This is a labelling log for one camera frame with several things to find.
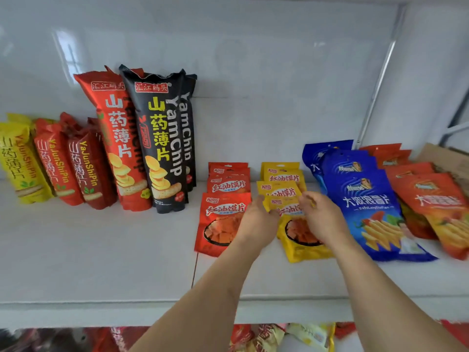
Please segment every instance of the blue snack bag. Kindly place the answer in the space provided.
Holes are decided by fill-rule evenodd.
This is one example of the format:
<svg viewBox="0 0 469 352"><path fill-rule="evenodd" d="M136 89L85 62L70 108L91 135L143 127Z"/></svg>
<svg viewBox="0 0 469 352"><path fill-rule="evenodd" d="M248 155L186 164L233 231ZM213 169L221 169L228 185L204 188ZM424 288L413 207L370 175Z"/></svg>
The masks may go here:
<svg viewBox="0 0 469 352"><path fill-rule="evenodd" d="M319 182L321 187L324 187L321 162L325 153L332 149L351 150L352 146L353 139L347 139L345 141L305 144L302 154L303 163L311 170L311 173L313 174L314 178Z"/></svg>
<svg viewBox="0 0 469 352"><path fill-rule="evenodd" d="M349 174L378 170L375 157L366 151L330 151L324 155L321 164L323 175Z"/></svg>
<svg viewBox="0 0 469 352"><path fill-rule="evenodd" d="M437 259L414 241L384 170L329 174L324 182L328 196L341 208L350 233L373 260Z"/></svg>

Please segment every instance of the dark package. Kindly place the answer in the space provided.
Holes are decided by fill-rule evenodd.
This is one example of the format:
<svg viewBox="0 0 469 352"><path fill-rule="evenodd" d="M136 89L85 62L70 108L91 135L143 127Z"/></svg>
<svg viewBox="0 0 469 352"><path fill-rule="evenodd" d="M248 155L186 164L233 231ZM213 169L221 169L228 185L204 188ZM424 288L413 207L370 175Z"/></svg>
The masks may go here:
<svg viewBox="0 0 469 352"><path fill-rule="evenodd" d="M191 98L196 87L197 75L190 74L184 76L182 83L181 102L179 110L181 112L182 139L184 141L184 159L186 161L187 191L197 186L196 180L196 156L194 146L194 118L192 112Z"/></svg>
<svg viewBox="0 0 469 352"><path fill-rule="evenodd" d="M119 71L135 106L153 206L158 213L183 210L188 196L179 104L186 73L141 78L125 65Z"/></svg>

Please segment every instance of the person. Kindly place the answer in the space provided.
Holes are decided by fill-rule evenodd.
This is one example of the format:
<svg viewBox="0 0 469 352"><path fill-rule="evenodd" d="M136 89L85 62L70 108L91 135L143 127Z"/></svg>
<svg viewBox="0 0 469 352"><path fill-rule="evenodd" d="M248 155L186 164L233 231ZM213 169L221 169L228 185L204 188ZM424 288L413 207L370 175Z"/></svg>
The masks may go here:
<svg viewBox="0 0 469 352"><path fill-rule="evenodd" d="M229 247L130 352L228 350L244 280L278 228L278 213L267 213L263 199L258 196L249 205ZM305 192L300 205L311 232L337 259L366 352L467 352L371 260L350 235L340 208L327 196Z"/></svg>

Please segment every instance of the white back panel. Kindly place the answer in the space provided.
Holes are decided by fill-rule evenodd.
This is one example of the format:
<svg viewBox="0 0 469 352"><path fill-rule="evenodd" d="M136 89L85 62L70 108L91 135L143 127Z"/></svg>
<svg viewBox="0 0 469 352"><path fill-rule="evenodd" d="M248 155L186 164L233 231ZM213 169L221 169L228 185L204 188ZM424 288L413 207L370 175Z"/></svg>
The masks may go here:
<svg viewBox="0 0 469 352"><path fill-rule="evenodd" d="M303 145L355 139L396 5L278 0L0 0L5 112L79 119L71 74L121 63L199 75L198 178L208 161L301 161Z"/></svg>

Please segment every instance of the white shelf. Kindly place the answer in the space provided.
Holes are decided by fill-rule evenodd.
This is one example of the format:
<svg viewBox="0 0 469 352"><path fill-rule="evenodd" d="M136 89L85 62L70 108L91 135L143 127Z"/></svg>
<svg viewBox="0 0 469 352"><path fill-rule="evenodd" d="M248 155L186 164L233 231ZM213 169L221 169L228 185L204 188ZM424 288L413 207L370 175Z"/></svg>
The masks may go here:
<svg viewBox="0 0 469 352"><path fill-rule="evenodd" d="M102 211L59 199L20 206L0 181L0 328L151 325L214 259L193 252L205 183L180 213ZM389 262L384 271L435 318L468 320L469 262ZM236 322L352 320L334 259L290 264L275 240L249 272Z"/></svg>

